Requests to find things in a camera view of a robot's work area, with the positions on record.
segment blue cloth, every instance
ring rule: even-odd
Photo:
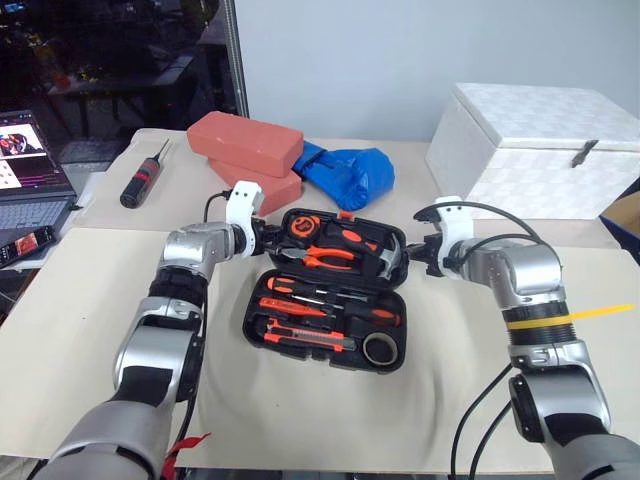
[[[293,170],[324,190],[343,210],[359,210],[393,188],[393,165],[377,148],[327,151],[304,142]]]

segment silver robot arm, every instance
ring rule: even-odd
[[[414,218],[438,234],[411,252],[427,273],[486,285],[510,336],[509,357],[520,373],[509,382],[516,427],[543,444],[558,480],[632,480],[640,447],[609,433],[607,402],[585,343],[570,322],[562,266],[547,244],[473,237],[470,208],[443,197]]]
[[[262,253],[256,234],[264,223],[251,218],[262,198],[257,184],[238,182],[227,223],[169,234],[149,295],[117,355],[115,395],[80,419],[37,480],[160,478],[173,408],[196,392],[214,267],[234,255]]]

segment white storage box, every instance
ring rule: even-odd
[[[640,121],[593,90],[457,84],[427,164],[442,195],[592,219],[640,175]]]

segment black tool case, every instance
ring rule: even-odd
[[[405,246],[404,233],[390,225],[346,213],[289,210],[269,246],[276,268],[260,277],[251,295],[243,323],[245,337],[256,347],[284,355],[328,358],[332,366],[379,373],[400,368],[406,350],[407,315],[402,297],[393,289],[407,278],[409,256]],[[288,256],[287,249],[291,248],[298,252],[337,248],[353,253],[354,258],[318,257],[336,268],[312,267],[301,258]],[[385,263],[373,252],[396,249],[397,264],[389,278],[379,276]],[[320,303],[292,298],[296,293],[290,292],[291,281],[305,290],[304,295],[297,296]],[[295,302],[315,309],[315,314],[285,313],[269,306],[273,301]],[[340,339],[341,335],[351,340]]]

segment pliers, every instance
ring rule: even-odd
[[[350,265],[333,265],[331,263],[325,263],[319,258],[323,257],[336,257],[344,260],[354,260],[355,254],[348,250],[341,250],[339,248],[321,248],[321,247],[309,247],[306,250],[303,248],[283,248],[278,253],[288,258],[297,258],[302,260],[304,265],[309,268],[324,267],[334,270],[352,270]]]

